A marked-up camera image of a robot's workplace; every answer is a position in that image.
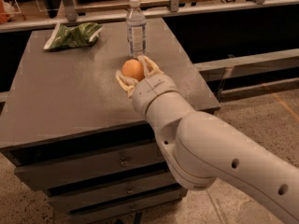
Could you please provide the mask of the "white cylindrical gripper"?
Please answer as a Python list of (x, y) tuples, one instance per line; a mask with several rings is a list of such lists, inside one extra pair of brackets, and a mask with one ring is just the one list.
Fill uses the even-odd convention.
[(145, 118), (150, 104), (157, 97), (167, 92), (178, 92), (178, 87), (171, 77), (163, 75), (164, 72), (148, 56), (139, 55), (137, 59), (143, 66), (146, 78), (139, 82), (135, 78), (125, 76), (121, 70), (118, 70), (116, 79), (127, 96), (132, 97), (134, 110)]

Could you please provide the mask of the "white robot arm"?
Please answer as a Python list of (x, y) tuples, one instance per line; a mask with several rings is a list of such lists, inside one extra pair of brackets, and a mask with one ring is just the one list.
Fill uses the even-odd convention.
[(145, 55), (140, 80), (116, 72), (134, 110), (154, 131), (156, 143), (185, 189), (209, 188), (219, 178), (243, 191), (285, 224), (299, 224), (299, 169), (242, 132), (195, 110), (173, 79)]

